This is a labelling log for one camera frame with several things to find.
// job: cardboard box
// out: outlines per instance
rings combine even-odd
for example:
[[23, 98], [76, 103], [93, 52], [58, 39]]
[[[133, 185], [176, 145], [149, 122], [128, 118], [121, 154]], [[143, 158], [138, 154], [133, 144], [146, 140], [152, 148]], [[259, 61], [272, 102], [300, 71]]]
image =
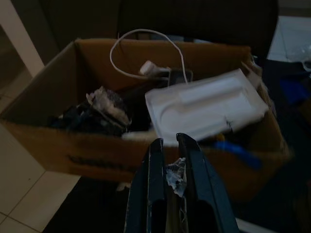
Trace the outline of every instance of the cardboard box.
[[[76, 40], [55, 57], [26, 90], [1, 114], [1, 123], [46, 169], [112, 181], [131, 181], [148, 148], [148, 143], [123, 141], [117, 137], [70, 133], [45, 127], [49, 116], [59, 116], [71, 105], [85, 100], [85, 94], [103, 85], [119, 91], [141, 84], [118, 73], [110, 64], [109, 51], [115, 40]], [[177, 43], [185, 65], [194, 79], [219, 75], [250, 64], [248, 47], [217, 44]], [[124, 40], [114, 53], [115, 64], [136, 73], [151, 60], [163, 67], [180, 67], [176, 49], [163, 41]], [[263, 88], [262, 98], [269, 97]], [[249, 168], [230, 153], [203, 148], [222, 177], [229, 196], [248, 201], [256, 195], [290, 156], [271, 111], [264, 119], [242, 132], [246, 149], [263, 163], [259, 171]], [[165, 148], [167, 162], [178, 158], [177, 148]]]

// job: blue object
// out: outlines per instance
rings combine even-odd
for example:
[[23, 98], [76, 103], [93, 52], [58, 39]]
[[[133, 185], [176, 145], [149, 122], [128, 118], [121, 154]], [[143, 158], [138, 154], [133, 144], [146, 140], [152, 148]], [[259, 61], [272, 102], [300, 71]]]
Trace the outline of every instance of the blue object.
[[252, 153], [248, 152], [239, 145], [227, 141], [218, 141], [214, 144], [214, 148], [235, 154], [240, 160], [255, 170], [259, 170], [262, 167], [261, 160], [259, 158], [255, 157]]
[[309, 78], [310, 74], [311, 72], [300, 72], [280, 80], [281, 88], [289, 104], [297, 104], [311, 97], [311, 93], [300, 83], [302, 79]]

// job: tile floor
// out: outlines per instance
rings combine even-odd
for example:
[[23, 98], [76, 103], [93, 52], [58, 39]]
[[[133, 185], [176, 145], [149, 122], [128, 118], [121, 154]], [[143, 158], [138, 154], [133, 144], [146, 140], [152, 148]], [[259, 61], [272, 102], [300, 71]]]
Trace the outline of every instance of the tile floor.
[[[307, 44], [311, 18], [280, 17], [269, 59], [288, 61], [292, 50]], [[0, 89], [0, 112], [30, 81], [21, 69]], [[1, 125], [0, 138], [0, 233], [42, 232], [79, 176], [45, 171]]]

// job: dark chair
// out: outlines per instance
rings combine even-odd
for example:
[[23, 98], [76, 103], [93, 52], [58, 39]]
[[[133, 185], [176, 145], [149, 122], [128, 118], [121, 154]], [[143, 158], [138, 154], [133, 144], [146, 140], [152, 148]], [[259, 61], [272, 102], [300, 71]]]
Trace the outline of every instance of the dark chair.
[[277, 0], [121, 0], [118, 31], [146, 28], [231, 45], [248, 45], [265, 61], [278, 17]]

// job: white cable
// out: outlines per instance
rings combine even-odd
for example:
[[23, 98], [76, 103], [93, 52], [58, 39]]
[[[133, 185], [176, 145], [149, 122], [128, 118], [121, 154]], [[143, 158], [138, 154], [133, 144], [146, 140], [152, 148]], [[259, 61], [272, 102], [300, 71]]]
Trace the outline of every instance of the white cable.
[[137, 32], [146, 32], [146, 33], [155, 33], [155, 34], [158, 34], [164, 38], [166, 38], [179, 52], [180, 54], [180, 58], [181, 58], [181, 65], [182, 65], [182, 68], [183, 68], [183, 74], [184, 74], [184, 79], [185, 79], [185, 82], [188, 83], [188, 80], [187, 80], [187, 77], [186, 77], [186, 69], [185, 69], [185, 63], [184, 63], [184, 56], [180, 50], [180, 48], [173, 42], [171, 41], [171, 39], [169, 39], [165, 34], [163, 33], [160, 33], [160, 32], [157, 32], [157, 31], [154, 31], [154, 30], [149, 30], [149, 29], [135, 29], [135, 30], [132, 30], [132, 31], [129, 31], [127, 33], [125, 33], [123, 36], [121, 36], [116, 42], [115, 44], [112, 46], [111, 50], [110, 50], [110, 62], [112, 64], [112, 66], [114, 67], [114, 69], [116, 69], [116, 71], [120, 72], [121, 74], [124, 74], [128, 77], [132, 77], [132, 78], [137, 78], [137, 79], [148, 79], [148, 77], [146, 76], [140, 76], [140, 75], [135, 75], [135, 74], [130, 74], [130, 73], [127, 73], [123, 70], [120, 70], [112, 61], [112, 52], [113, 50], [115, 49], [115, 47], [120, 43], [120, 41], [122, 41], [126, 36], [130, 35], [130, 34], [133, 34], [133, 33], [137, 33]]

